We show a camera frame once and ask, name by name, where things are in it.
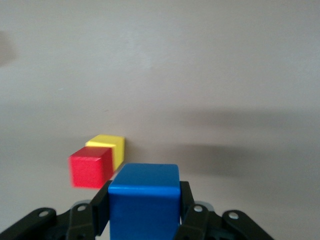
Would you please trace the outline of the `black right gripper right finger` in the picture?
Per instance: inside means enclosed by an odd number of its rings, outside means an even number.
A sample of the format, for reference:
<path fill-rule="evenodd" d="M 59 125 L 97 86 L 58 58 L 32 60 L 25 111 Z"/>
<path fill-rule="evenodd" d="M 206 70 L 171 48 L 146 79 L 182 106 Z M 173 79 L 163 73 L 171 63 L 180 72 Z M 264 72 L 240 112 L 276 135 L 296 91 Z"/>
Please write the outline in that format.
<path fill-rule="evenodd" d="M 180 182 L 180 218 L 176 240 L 272 240 L 246 213 L 225 211 L 222 216 L 196 203 L 189 182 Z"/>

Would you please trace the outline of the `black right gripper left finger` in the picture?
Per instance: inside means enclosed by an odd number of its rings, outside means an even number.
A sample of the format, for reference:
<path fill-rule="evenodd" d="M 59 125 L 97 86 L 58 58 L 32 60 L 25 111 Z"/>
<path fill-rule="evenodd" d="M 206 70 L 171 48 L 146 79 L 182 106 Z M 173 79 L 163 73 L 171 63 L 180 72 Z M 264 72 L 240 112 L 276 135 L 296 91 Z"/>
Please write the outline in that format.
<path fill-rule="evenodd" d="M 95 240 L 110 220 L 108 180 L 92 200 L 62 214 L 49 207 L 31 211 L 0 233 L 2 240 Z"/>

